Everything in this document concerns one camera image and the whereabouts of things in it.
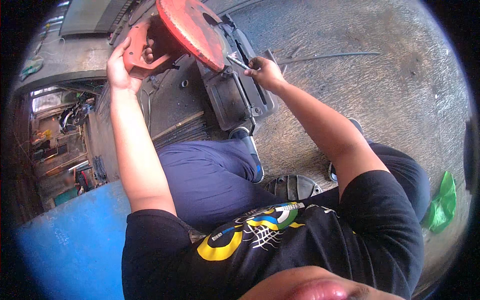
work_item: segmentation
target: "lips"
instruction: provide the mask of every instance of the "lips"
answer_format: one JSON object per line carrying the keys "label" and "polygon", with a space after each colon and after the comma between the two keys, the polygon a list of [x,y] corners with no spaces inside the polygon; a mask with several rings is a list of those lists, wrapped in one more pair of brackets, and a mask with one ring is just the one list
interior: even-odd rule
{"label": "lips", "polygon": [[333,280],[314,279],[295,286],[288,296],[289,300],[345,300],[345,289]]}

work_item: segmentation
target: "graphic print on t-shirt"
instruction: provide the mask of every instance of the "graphic print on t-shirt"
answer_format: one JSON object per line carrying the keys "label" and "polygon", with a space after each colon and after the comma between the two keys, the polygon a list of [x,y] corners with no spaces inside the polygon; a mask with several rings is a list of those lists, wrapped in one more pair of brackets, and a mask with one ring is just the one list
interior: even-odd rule
{"label": "graphic print on t-shirt", "polygon": [[281,235],[288,227],[298,228],[305,224],[294,222],[298,209],[303,203],[288,202],[251,210],[236,218],[234,224],[207,236],[198,246],[198,254],[208,261],[222,261],[229,258],[241,242],[250,242],[252,248],[277,248]]}

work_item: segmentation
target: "hand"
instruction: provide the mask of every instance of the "hand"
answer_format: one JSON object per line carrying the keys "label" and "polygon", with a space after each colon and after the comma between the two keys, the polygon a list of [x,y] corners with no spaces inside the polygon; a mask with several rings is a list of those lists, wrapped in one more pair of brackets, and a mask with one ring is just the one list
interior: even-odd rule
{"label": "hand", "polygon": [[[128,36],[115,50],[107,61],[107,78],[110,82],[112,91],[128,91],[137,94],[140,86],[142,86],[142,80],[133,78],[128,75],[125,65],[123,64],[123,53],[130,46],[132,39]],[[140,60],[146,63],[152,63],[153,54],[152,48],[153,40],[148,40],[148,46],[142,53]]]}
{"label": "hand", "polygon": [[245,70],[244,74],[253,79],[264,89],[277,94],[278,89],[288,84],[283,78],[279,67],[271,60],[257,56],[248,64],[252,70]]}

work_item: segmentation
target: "shoe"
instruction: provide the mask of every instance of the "shoe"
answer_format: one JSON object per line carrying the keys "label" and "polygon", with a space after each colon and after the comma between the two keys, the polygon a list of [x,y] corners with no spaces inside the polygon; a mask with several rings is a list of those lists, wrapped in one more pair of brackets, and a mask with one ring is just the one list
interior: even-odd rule
{"label": "shoe", "polygon": [[358,122],[357,120],[355,120],[354,118],[349,118],[348,119],[350,122],[352,122],[353,125],[355,125],[355,127],[357,127],[357,129],[359,130],[359,132],[361,133],[361,135],[363,135],[363,129],[360,125],[360,122]]}
{"label": "shoe", "polygon": [[[355,127],[359,130],[359,132],[363,135],[363,129],[360,125],[360,122],[358,122],[357,120],[355,120],[354,118],[349,118],[348,119],[350,122],[352,122],[353,125],[355,125]],[[371,139],[366,139],[367,142],[370,144],[370,142],[372,142]],[[337,178],[336,178],[336,172],[335,172],[335,167],[333,166],[332,162],[330,162],[330,165],[328,166],[328,178],[331,180],[331,181],[334,181],[334,182],[338,182]]]}
{"label": "shoe", "polygon": [[262,163],[258,158],[257,146],[255,145],[253,138],[250,136],[250,131],[245,127],[237,127],[230,132],[228,139],[239,139],[247,146],[247,149],[252,156],[257,169],[257,175],[252,182],[260,183],[264,179],[264,168],[262,167]]}

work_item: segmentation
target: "red handle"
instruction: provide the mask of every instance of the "red handle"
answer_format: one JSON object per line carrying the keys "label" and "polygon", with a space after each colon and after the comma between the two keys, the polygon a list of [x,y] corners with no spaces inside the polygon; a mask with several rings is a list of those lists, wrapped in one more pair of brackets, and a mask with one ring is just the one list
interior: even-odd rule
{"label": "red handle", "polygon": [[141,60],[142,52],[147,46],[147,31],[149,27],[150,22],[147,20],[136,24],[128,32],[127,36],[132,38],[132,42],[123,54],[123,63],[131,77],[145,79],[152,74],[159,65],[170,59],[170,55],[165,54],[152,63],[146,63]]}

